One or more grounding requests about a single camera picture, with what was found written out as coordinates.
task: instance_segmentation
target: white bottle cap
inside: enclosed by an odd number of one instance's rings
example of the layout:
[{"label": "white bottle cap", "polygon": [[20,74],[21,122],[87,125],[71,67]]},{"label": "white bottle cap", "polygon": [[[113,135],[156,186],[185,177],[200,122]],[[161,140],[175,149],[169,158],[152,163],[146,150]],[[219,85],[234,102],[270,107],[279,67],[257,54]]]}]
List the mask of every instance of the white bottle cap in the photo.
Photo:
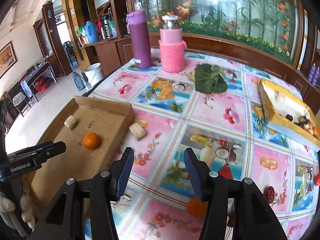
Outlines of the white bottle cap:
[{"label": "white bottle cap", "polygon": [[169,16],[169,15],[163,15],[163,16],[162,16],[162,19],[163,19],[164,21],[168,21],[168,20],[178,20],[178,19],[179,19],[179,16],[178,16],[178,15],[171,15],[171,16]]}]

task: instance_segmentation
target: yellow box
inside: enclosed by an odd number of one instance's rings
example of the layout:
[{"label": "yellow box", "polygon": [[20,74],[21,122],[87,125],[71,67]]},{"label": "yellow box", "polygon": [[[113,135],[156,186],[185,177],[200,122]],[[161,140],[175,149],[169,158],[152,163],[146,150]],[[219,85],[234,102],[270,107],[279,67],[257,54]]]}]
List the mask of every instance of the yellow box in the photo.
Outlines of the yellow box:
[{"label": "yellow box", "polygon": [[290,122],[285,116],[278,114],[265,88],[279,92],[305,108],[305,110],[310,114],[309,120],[312,122],[313,126],[315,126],[318,131],[320,130],[320,124],[308,105],[294,96],[289,90],[269,80],[261,79],[258,89],[261,96],[266,126],[318,152],[320,150],[319,136],[318,138],[315,138],[303,128],[293,122]]}]

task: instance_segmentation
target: blue kettle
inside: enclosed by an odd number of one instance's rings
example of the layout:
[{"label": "blue kettle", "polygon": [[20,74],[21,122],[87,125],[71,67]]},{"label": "blue kettle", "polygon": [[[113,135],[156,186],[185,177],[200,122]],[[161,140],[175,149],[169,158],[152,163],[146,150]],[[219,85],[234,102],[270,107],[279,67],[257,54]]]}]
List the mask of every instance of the blue kettle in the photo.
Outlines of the blue kettle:
[{"label": "blue kettle", "polygon": [[78,91],[85,89],[85,85],[83,83],[83,77],[80,76],[79,73],[77,73],[76,71],[73,71],[72,79],[73,79],[73,82],[75,83]]},{"label": "blue kettle", "polygon": [[93,23],[92,21],[87,21],[84,29],[85,29],[85,35],[87,35],[89,44],[99,41],[95,23]]}]

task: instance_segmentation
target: cardboard box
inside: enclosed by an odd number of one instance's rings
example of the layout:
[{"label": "cardboard box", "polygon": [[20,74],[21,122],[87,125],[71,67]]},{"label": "cardboard box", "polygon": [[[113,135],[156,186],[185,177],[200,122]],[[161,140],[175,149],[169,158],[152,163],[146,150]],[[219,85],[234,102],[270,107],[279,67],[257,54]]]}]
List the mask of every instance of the cardboard box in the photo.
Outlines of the cardboard box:
[{"label": "cardboard box", "polygon": [[289,90],[269,80],[261,79],[259,84],[259,93],[262,101],[262,107],[263,107],[266,126],[318,152],[320,150],[319,137],[316,138],[312,136],[303,128],[296,125],[294,123],[296,122],[295,117],[293,117],[294,118],[293,122],[290,122],[285,117],[287,114],[292,115],[292,113],[287,112],[280,115],[279,112],[283,111],[286,103],[284,102],[283,104],[279,104],[280,106],[282,105],[282,108],[281,110],[277,109],[277,106],[274,106],[272,104],[272,101],[274,101],[274,99],[271,98],[272,97],[272,95],[270,95],[271,91],[279,92],[283,96],[285,96],[288,101],[287,103],[288,107],[291,107],[292,109],[295,108],[296,111],[301,110],[301,112],[302,111],[308,112],[310,114],[309,120],[311,121],[312,125],[316,127],[318,131],[320,131],[320,124],[308,105],[306,105],[303,101],[301,101],[299,98],[293,95]]},{"label": "cardboard box", "polygon": [[[78,119],[73,130],[64,125],[70,115]],[[91,179],[108,169],[133,120],[130,104],[88,97],[72,99],[38,141],[63,141],[67,146],[65,153],[49,159],[33,178],[29,178],[32,179],[31,189],[39,208],[47,206],[66,179]],[[95,150],[88,150],[82,145],[83,135],[89,132],[100,137],[101,144]]]}]

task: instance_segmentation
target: picture frame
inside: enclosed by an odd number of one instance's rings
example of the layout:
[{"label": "picture frame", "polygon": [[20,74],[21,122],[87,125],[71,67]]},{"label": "picture frame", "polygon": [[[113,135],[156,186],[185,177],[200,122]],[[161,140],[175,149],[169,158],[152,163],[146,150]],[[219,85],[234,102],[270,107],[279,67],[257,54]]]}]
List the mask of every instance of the picture frame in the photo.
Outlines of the picture frame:
[{"label": "picture frame", "polygon": [[0,78],[17,62],[12,41],[0,50]]}]

